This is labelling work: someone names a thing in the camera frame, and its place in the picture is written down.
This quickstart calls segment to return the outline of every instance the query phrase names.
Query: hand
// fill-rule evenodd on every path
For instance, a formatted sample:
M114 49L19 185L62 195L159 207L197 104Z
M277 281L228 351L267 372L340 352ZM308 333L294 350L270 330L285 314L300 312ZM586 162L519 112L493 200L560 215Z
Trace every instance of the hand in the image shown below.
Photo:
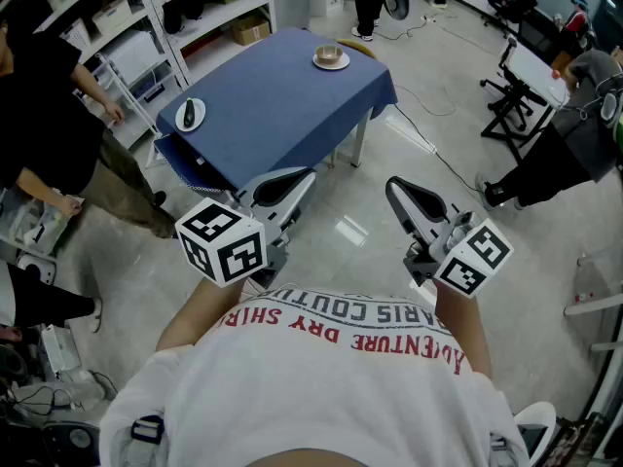
M82 205L75 198L69 196L61 196L56 207L62 214L71 218L82 211Z
M21 330L17 327L0 327L0 340L21 342Z
M106 102L104 104L104 109L106 110L106 114L113 119L115 125L120 125L124 122L126 115L118 103L112 101Z

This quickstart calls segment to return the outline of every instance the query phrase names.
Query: basket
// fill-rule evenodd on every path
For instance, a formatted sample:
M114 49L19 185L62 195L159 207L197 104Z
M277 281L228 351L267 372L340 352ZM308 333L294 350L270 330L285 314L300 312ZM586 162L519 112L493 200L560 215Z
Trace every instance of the basket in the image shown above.
M85 26L85 22L81 19L76 20L60 35L60 37L81 51L91 46L91 38L87 32L87 27Z

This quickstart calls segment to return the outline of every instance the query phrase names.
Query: blue tablecloth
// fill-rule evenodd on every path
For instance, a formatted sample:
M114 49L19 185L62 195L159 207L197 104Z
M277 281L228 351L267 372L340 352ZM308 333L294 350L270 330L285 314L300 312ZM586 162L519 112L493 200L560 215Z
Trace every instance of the blue tablecloth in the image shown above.
M367 55L344 48L346 69L313 65L327 43L300 29L277 32L181 93L158 115L159 130L174 133L178 107L200 98L203 123L179 136L236 188L274 169L318 164L370 108L375 118L397 102L389 71Z

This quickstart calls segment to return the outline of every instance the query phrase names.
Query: black t-shirt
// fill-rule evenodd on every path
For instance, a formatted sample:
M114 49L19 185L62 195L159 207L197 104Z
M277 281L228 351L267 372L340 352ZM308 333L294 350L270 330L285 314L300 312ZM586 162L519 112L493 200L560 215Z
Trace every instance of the black t-shirt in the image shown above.
M0 186L12 187L27 167L49 187L78 194L91 180L105 129L72 93L80 51L36 33L14 54L14 73L0 77Z

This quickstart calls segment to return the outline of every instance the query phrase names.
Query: table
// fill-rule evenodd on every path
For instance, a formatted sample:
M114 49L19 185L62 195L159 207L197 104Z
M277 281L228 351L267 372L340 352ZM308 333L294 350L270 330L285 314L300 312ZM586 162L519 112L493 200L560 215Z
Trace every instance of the table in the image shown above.
M157 127L174 133L178 107L188 97L200 98L206 106L200 127L171 136L182 138L236 189L274 169L318 164L357 124L351 163L359 166L366 123L397 102L396 92L386 66L352 49L345 50L346 69L317 68L313 53L328 43L309 31L281 30L171 101Z
M552 114L552 111L559 110L567 103L568 92L565 81L562 78L558 80L552 78L552 68L521 43L517 44L517 48L509 57L506 67L522 84L512 88L499 101L499 105L501 105L500 110L496 113L494 120L482 131L481 136L505 142L511 153L513 153L515 160L519 162L522 157L514 140L522 142L519 146L520 148L530 142L540 132L541 127ZM528 135L523 135L512 131L505 118L514 108L514 105L530 90L545 100L547 107L531 132ZM502 126L504 129L503 133L494 132L494 128L497 125Z

